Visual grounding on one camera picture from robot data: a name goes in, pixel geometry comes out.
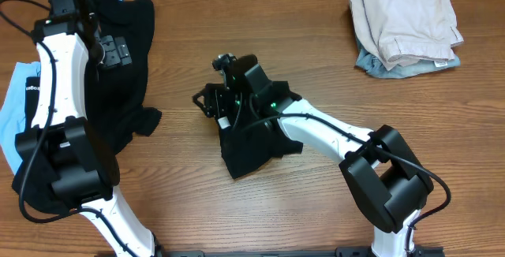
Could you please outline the black t-shirt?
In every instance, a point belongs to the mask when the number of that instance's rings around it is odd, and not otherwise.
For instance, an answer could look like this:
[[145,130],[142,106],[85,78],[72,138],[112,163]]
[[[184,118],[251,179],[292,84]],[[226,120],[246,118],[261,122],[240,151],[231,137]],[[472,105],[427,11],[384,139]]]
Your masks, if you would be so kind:
[[284,99],[292,103],[300,98],[286,81],[274,81],[264,95],[247,92],[242,119],[211,117],[218,125],[221,155],[233,179],[258,170],[273,158],[302,152],[303,143],[285,136],[274,119],[265,120],[279,113]]

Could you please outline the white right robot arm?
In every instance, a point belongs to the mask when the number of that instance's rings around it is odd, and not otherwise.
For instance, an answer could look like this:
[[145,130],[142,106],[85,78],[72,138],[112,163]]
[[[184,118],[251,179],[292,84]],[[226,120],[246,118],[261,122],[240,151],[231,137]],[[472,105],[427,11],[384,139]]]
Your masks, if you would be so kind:
[[193,102],[219,127],[221,155],[234,179],[308,145],[338,163],[360,212],[372,224],[368,247],[337,256],[441,256],[413,242],[414,223],[433,190],[429,175],[397,130],[348,125],[312,106],[286,81],[270,80],[253,54],[213,62],[221,84],[206,84]]

